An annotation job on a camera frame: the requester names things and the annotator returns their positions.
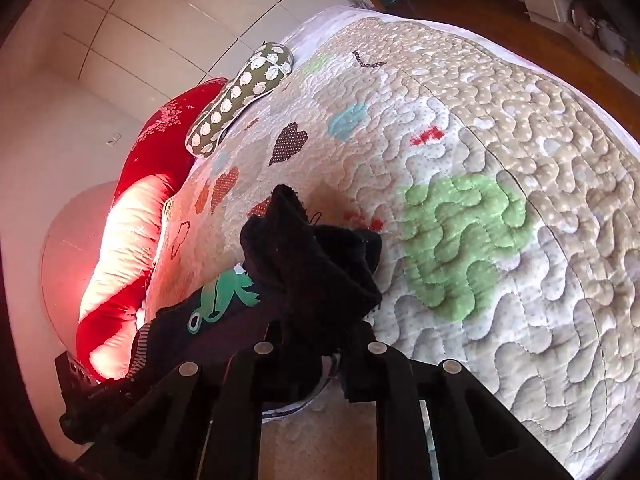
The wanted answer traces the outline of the dark navy frog pants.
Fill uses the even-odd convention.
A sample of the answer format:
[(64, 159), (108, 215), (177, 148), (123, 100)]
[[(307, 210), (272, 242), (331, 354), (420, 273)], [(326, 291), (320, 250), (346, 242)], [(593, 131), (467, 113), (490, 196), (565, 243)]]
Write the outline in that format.
[(347, 332), (382, 301), (373, 279), (378, 233), (312, 223), (285, 184), (273, 189), (264, 214), (248, 218), (240, 243), (242, 262), (140, 328), (125, 379), (134, 399), (185, 362), (227, 364), (277, 322), (294, 356), (269, 373), (262, 418), (292, 415), (329, 383)]

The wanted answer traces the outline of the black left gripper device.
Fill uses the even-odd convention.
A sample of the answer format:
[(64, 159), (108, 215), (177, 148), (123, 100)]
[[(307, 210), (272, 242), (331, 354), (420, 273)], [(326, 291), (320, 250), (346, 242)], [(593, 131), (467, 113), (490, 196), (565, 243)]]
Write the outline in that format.
[(68, 351), (54, 365), (65, 403), (58, 421), (65, 437), (77, 444), (94, 442), (134, 404), (126, 379), (98, 382)]

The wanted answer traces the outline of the round pink headboard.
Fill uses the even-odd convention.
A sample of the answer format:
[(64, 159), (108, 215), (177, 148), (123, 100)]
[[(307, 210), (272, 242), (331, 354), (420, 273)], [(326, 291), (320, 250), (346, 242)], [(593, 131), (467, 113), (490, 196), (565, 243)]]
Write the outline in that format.
[(42, 300), (56, 336), (69, 352), (75, 351), (81, 298), (99, 259), (115, 188), (114, 181), (104, 182), (71, 198), (52, 220), (44, 238)]

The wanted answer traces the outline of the patchwork heart quilt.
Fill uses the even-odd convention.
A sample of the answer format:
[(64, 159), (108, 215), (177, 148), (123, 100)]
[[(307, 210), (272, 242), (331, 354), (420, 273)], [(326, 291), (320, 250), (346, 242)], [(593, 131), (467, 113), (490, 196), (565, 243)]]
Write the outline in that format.
[(280, 183), (380, 233), (378, 338), (461, 362), (573, 477), (612, 460), (639, 415), (639, 149), (597, 103), (465, 29), (360, 18), (195, 164), (146, 315), (239, 262)]

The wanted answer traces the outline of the red and white body pillow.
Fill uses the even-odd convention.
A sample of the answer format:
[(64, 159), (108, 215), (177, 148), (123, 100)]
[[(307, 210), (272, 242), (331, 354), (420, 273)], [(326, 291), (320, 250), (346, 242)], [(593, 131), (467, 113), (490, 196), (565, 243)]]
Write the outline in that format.
[(226, 82), (205, 81), (161, 106), (143, 125), (122, 166), (75, 335), (76, 360), (99, 382), (128, 372), (137, 314), (160, 242), (163, 206), (194, 164), (184, 140)]

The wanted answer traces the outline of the olive green patterned pillow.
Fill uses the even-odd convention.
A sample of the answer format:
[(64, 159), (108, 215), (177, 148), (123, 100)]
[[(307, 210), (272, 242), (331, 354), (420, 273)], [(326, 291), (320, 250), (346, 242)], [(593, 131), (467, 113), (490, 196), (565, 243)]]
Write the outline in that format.
[(264, 42), (195, 119), (186, 135), (188, 152), (194, 157), (213, 154), (239, 114), (273, 92), (291, 75), (293, 65), (294, 55), (287, 46)]

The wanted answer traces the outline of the white shelf unit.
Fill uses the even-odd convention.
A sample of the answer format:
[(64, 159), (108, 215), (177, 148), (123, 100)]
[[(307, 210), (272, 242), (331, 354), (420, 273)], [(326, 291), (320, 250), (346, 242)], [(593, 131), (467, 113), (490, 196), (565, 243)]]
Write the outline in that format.
[(597, 66), (639, 92), (638, 32), (613, 0), (524, 0), (529, 18), (566, 37)]

